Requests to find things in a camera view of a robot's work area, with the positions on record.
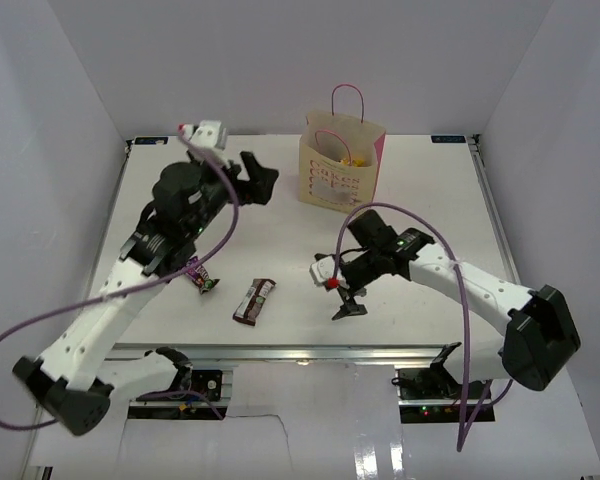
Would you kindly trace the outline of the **yellow M&M's pack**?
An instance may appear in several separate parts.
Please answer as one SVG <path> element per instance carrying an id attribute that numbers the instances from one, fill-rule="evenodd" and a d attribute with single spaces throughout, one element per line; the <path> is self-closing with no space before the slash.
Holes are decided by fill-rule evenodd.
<path id="1" fill-rule="evenodd" d="M 367 165 L 367 161 L 364 157 L 343 157 L 339 160 L 339 163 L 345 166 L 351 166 L 355 168 L 361 168 Z"/>

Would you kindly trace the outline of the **brown chocolate bar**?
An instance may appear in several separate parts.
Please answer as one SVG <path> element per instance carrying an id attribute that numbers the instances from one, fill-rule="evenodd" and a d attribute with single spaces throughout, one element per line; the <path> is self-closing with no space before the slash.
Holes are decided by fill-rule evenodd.
<path id="1" fill-rule="evenodd" d="M 243 325 L 254 327 L 270 292 L 277 283 L 268 278 L 255 278 L 243 300 L 234 311 L 232 319 Z"/>

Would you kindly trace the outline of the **purple M&M's pack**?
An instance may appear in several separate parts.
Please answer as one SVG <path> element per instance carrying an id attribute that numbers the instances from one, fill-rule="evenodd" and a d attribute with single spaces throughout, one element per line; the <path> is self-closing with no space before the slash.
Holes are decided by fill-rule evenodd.
<path id="1" fill-rule="evenodd" d="M 206 268 L 199 264 L 197 256 L 191 257 L 187 262 L 187 266 L 189 269 L 185 276 L 196 286 L 200 295 L 210 292 L 219 283 L 219 279 L 212 278 Z"/>

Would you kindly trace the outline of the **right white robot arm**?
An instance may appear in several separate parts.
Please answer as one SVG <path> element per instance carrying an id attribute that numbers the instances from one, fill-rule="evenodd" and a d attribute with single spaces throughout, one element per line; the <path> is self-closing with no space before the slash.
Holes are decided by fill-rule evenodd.
<path id="1" fill-rule="evenodd" d="M 531 289 L 456 260 L 441 241 L 415 228 L 397 233 L 373 209 L 346 227 L 359 244 L 350 261 L 317 256 L 310 267 L 316 285 L 335 290 L 336 319 L 366 314 L 356 297 L 384 275 L 428 287 L 460 304 L 465 319 L 477 315 L 498 333 L 491 341 L 469 339 L 444 346 L 431 362 L 431 384 L 452 399 L 468 382 L 506 379 L 543 391 L 581 347 L 566 299 L 545 285 Z"/>

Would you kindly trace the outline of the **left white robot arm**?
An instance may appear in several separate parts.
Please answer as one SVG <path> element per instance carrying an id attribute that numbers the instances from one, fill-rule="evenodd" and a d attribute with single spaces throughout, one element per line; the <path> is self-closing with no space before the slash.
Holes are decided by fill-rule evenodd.
<path id="1" fill-rule="evenodd" d="M 114 401 L 154 393 L 179 399 L 189 392 L 189 361 L 173 348 L 150 350 L 120 367 L 105 359 L 144 307 L 189 270 L 196 240 L 225 205 L 271 200 L 278 171 L 248 151 L 240 157 L 240 164 L 191 157 L 166 166 L 97 297 L 37 358 L 23 356 L 14 365 L 14 376 L 72 435 L 93 430 Z"/>

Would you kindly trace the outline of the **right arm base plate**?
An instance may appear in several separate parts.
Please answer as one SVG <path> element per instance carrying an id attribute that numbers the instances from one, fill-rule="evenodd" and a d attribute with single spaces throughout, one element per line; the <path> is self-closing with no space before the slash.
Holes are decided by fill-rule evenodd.
<path id="1" fill-rule="evenodd" d="M 428 368 L 397 369 L 391 384 L 399 398 L 402 425 L 459 422 L 461 387 L 435 379 Z"/>

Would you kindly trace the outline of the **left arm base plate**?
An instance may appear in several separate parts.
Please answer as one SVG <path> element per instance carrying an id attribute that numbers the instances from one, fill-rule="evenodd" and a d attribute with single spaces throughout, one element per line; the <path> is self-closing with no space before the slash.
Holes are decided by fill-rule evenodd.
<path id="1" fill-rule="evenodd" d="M 127 418 L 134 420 L 222 421 L 223 372 L 191 370 L 166 391 L 144 394 L 132 401 Z"/>

